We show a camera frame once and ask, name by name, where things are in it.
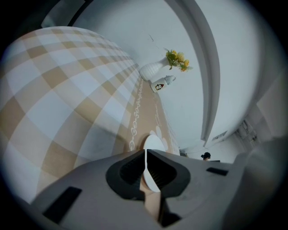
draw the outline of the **white bottle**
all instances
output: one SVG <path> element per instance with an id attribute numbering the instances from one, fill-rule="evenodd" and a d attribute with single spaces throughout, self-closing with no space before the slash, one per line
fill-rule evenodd
<path id="1" fill-rule="evenodd" d="M 175 81 L 175 79 L 175 76 L 166 76 L 165 78 L 160 78 L 158 81 L 151 83 L 150 87 L 154 93 L 157 93 L 159 90 L 170 85 L 173 81 Z"/>

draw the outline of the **person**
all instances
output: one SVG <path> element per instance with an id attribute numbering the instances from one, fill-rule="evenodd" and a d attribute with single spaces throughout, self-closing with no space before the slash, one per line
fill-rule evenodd
<path id="1" fill-rule="evenodd" d="M 201 155 L 201 157 L 203 158 L 203 160 L 209 160 L 211 157 L 211 154 L 206 152 L 206 153 L 204 153 L 204 155 Z"/>

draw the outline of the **white wall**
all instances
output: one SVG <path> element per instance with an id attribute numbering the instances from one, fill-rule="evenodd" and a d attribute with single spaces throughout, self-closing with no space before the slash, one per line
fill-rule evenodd
<path id="1" fill-rule="evenodd" d="M 203 146 L 213 127 L 220 94 L 220 64 L 217 47 L 208 21 L 194 0 L 177 1 L 181 11 L 177 11 L 174 0 L 165 1 L 177 13 L 186 28 L 187 19 L 194 28 L 194 30 L 187 29 L 187 32 L 200 66 L 204 104 L 201 140 L 190 142 L 190 147 L 191 145 Z"/>
<path id="2" fill-rule="evenodd" d="M 227 131 L 232 134 L 244 119 L 257 89 L 263 35 L 240 1 L 196 0 L 212 30 L 220 61 L 220 96 L 207 145 Z"/>
<path id="3" fill-rule="evenodd" d="M 161 60 L 167 49 L 184 52 L 193 70 L 163 68 L 156 79 L 175 75 L 176 81 L 160 92 L 179 146 L 199 141 L 203 120 L 203 88 L 198 59 L 186 28 L 164 0 L 93 1 L 75 23 L 117 43 L 140 67 Z"/>
<path id="4" fill-rule="evenodd" d="M 283 48 L 268 25 L 262 25 L 265 38 L 264 68 L 255 99 L 248 111 L 246 121 L 257 134 L 257 145 L 288 134 L 288 66 Z M 251 146 L 248 135 L 243 142 Z"/>
<path id="5" fill-rule="evenodd" d="M 189 149 L 186 149 L 189 158 L 203 160 L 201 155 L 209 152 L 211 154 L 210 160 L 220 160 L 222 163 L 233 163 L 236 156 L 239 153 L 245 152 L 245 149 L 236 134 L 233 134 L 226 140 L 218 142 L 209 148 L 202 148 L 193 153 L 189 153 L 188 151 Z"/>

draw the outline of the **yellow flower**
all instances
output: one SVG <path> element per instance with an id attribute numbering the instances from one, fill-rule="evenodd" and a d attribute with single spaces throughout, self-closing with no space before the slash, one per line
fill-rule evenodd
<path id="1" fill-rule="evenodd" d="M 181 72 L 184 72 L 184 71 L 186 71 L 186 70 L 187 70 L 187 67 L 186 67 L 186 66 L 181 67 Z"/>
<path id="2" fill-rule="evenodd" d="M 178 53 L 178 60 L 179 60 L 180 62 L 184 62 L 185 58 L 184 58 L 184 54 L 183 54 L 182 52 L 179 52 L 179 53 Z"/>
<path id="3" fill-rule="evenodd" d="M 184 66 L 188 66 L 189 65 L 189 60 L 188 59 L 186 59 L 185 61 L 184 61 Z"/>

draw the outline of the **green leaf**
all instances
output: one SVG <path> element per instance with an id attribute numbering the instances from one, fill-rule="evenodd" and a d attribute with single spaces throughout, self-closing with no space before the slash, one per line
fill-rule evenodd
<path id="1" fill-rule="evenodd" d="M 168 59 L 169 65 L 172 66 L 172 62 L 173 62 L 173 61 L 170 59 L 169 56 L 167 57 L 167 59 Z"/>
<path id="2" fill-rule="evenodd" d="M 171 53 L 171 54 L 169 55 L 169 57 L 170 57 L 172 60 L 175 60 L 175 59 L 176 59 L 176 55 L 173 54 L 173 53 Z"/>

